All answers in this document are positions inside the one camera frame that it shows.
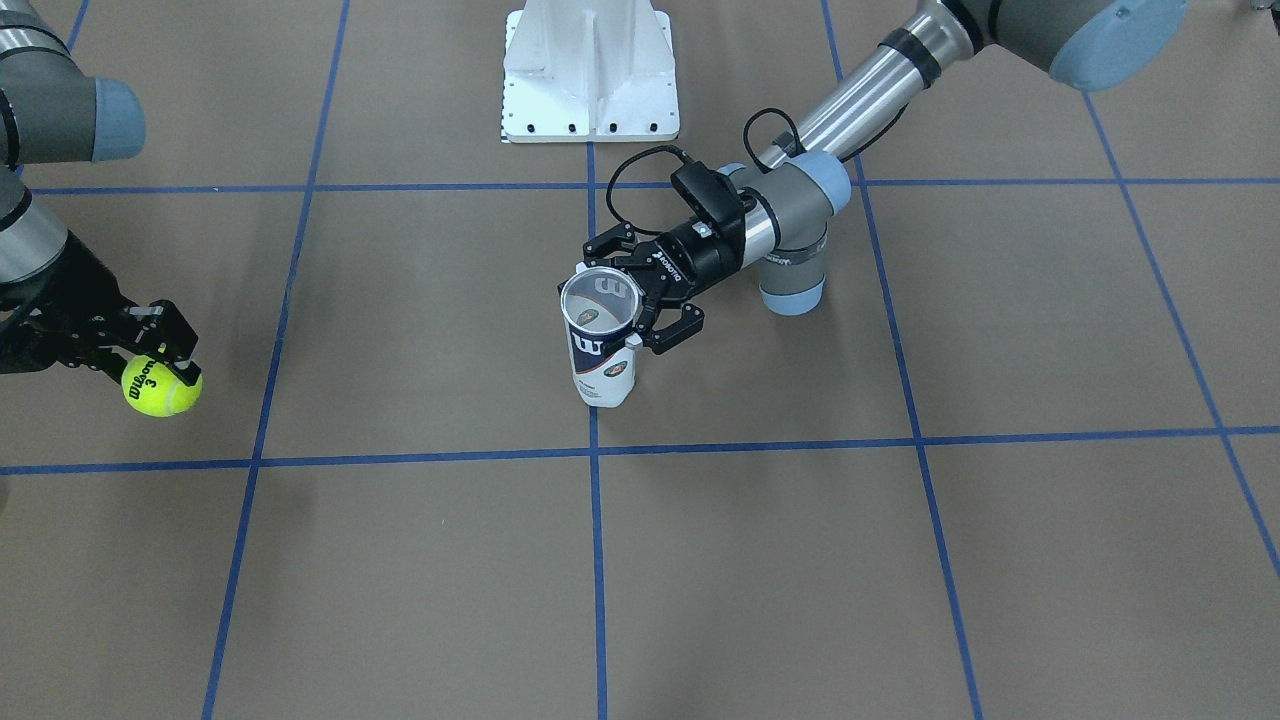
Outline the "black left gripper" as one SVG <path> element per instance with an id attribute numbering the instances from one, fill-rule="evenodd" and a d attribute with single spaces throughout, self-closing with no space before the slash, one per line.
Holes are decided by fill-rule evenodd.
<path id="1" fill-rule="evenodd" d="M 659 300 L 644 300 L 632 331 L 632 348 L 667 354 L 699 333 L 705 313 L 687 300 L 736 274 L 744 263 L 745 231 L 699 228 L 685 222 L 662 234 L 644 234 L 631 224 L 617 224 L 582 246 L 585 268 L 608 266 L 625 273 L 652 273 Z M 675 301 L 685 301 L 676 307 Z M 678 315 L 658 327 L 664 310 Z"/>

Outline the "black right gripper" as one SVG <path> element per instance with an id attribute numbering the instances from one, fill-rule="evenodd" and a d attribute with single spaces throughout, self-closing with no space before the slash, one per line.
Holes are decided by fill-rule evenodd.
<path id="1" fill-rule="evenodd" d="M 134 306 L 73 233 L 46 268 L 3 284 L 3 374 L 44 372 L 60 363 L 87 366 L 120 386 L 131 360 L 114 351 L 119 346 L 163 364 L 184 386 L 201 382 L 192 359 L 198 336 L 177 305 L 159 300 Z"/>

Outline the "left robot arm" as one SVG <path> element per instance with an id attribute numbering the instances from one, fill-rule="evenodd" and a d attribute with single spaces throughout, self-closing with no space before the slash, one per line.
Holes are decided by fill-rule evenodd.
<path id="1" fill-rule="evenodd" d="M 663 232 L 628 222 L 584 246 L 562 286 L 570 347 L 588 363 L 622 348 L 663 354 L 696 334 L 692 300 L 759 265 L 762 297 L 796 316 L 820 301 L 826 225 L 852 192 L 847 163 L 952 64 L 1000 46 L 1085 92 L 1133 77 L 1170 42 L 1184 1 L 920 1 L 874 53 L 749 165 L 712 170 L 682 150 L 675 191 L 692 217 Z"/>

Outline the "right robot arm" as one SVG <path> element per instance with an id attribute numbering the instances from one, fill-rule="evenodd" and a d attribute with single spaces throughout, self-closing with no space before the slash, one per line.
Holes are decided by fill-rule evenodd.
<path id="1" fill-rule="evenodd" d="M 28 1 L 1 5 L 3 372 L 86 366 L 115 382 L 124 354 L 195 387 L 198 336 L 175 304 L 138 304 L 18 176 L 19 167 L 140 154 L 145 114 L 133 90 L 87 76 Z"/>

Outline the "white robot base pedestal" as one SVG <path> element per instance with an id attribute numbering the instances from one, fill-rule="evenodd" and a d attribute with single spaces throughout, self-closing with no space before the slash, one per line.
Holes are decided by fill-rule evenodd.
<path id="1" fill-rule="evenodd" d="M 500 137 L 632 143 L 678 137 L 672 22 L 649 1 L 527 1 L 504 22 Z"/>

